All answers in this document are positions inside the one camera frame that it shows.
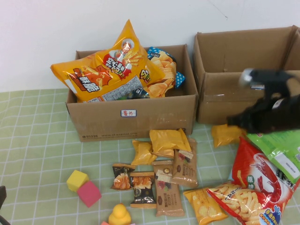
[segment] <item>open cardboard box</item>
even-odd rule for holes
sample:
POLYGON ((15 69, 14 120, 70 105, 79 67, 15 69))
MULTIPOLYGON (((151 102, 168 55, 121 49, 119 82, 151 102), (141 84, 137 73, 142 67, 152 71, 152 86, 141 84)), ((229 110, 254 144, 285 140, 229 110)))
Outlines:
MULTIPOLYGON (((244 69, 300 69, 300 39, 296 34, 296 26, 197 33, 193 52, 199 93, 197 121, 225 124, 227 116, 242 112, 263 97, 264 90, 238 86, 244 69)), ((292 93, 298 88, 295 82, 290 87, 292 93)))
MULTIPOLYGON (((183 128, 187 135, 192 133, 198 92, 187 45, 158 48, 175 57, 177 71, 186 77, 178 89, 167 91, 167 97, 77 103, 69 90, 66 105, 82 142, 144 138, 149 137, 151 129, 183 128)), ((76 59, 95 52, 77 51, 76 59)))

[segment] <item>green snack bag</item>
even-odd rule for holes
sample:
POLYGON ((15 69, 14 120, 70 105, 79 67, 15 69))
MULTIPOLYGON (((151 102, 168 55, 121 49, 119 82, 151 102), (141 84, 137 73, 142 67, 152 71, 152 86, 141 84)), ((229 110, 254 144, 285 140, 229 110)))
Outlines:
POLYGON ((292 183, 300 179, 300 130, 248 134, 247 137, 292 183))

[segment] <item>yellow foam cube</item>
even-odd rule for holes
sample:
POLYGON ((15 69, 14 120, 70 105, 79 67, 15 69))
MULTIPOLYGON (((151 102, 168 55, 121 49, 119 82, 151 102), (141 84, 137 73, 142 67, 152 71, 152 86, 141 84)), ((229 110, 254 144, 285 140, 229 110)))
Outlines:
POLYGON ((74 170, 69 179, 67 180, 67 187, 71 191, 77 192, 77 190, 90 179, 87 174, 74 170))

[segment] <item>individually wrapped snack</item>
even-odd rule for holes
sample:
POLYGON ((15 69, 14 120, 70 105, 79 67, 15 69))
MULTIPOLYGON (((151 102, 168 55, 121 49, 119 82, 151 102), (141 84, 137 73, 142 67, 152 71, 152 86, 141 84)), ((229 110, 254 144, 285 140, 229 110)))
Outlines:
POLYGON ((179 186, 172 184, 172 160, 154 161, 157 213, 156 216, 182 217, 179 186))
POLYGON ((150 139, 152 141, 153 152, 173 149, 191 151, 188 138, 182 129, 151 130, 150 139))
POLYGON ((217 125, 211 128, 211 135, 214 139, 214 147, 239 143, 240 136, 245 136, 246 131, 238 126, 217 125))
POLYGON ((185 191, 183 194, 192 205, 199 225, 206 225, 228 217, 218 203, 208 195, 206 188, 185 191))
POLYGON ((132 141, 135 148, 135 158, 131 165, 151 165, 151 163, 157 158, 152 155, 152 144, 149 142, 140 142, 138 140, 132 141))
POLYGON ((188 139, 192 151, 175 149, 172 183, 196 188, 197 180, 197 142, 195 139, 188 139))
POLYGON ((152 191, 154 172, 132 172, 130 181, 135 193, 135 200, 130 206, 133 208, 155 209, 156 201, 152 191))
POLYGON ((135 170, 134 165, 127 165, 122 163, 115 163, 112 165, 114 180, 111 189, 115 190, 129 190, 133 186, 130 183, 129 176, 135 170))

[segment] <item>green checkered tablecloth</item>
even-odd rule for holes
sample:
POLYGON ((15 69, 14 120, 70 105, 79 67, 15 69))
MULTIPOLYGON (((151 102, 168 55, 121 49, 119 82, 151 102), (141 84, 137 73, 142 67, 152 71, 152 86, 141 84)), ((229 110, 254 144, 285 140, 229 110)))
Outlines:
MULTIPOLYGON (((0 93, 0 185, 7 199, 0 215, 13 225, 98 225, 124 203, 136 224, 196 225, 195 214, 181 195, 184 217, 155 217, 156 210, 133 209, 133 191, 110 189, 112 164, 131 163, 131 140, 82 143, 68 115, 67 89, 0 93), (102 198, 87 208, 66 181, 74 169, 87 173, 102 198)), ((198 180, 201 187, 226 181, 237 145, 214 149, 210 127, 195 124, 198 180)), ((138 166, 137 171, 152 170, 138 166)), ((237 224, 231 217, 214 225, 237 224)), ((300 189, 288 203, 282 225, 300 224, 300 189)))

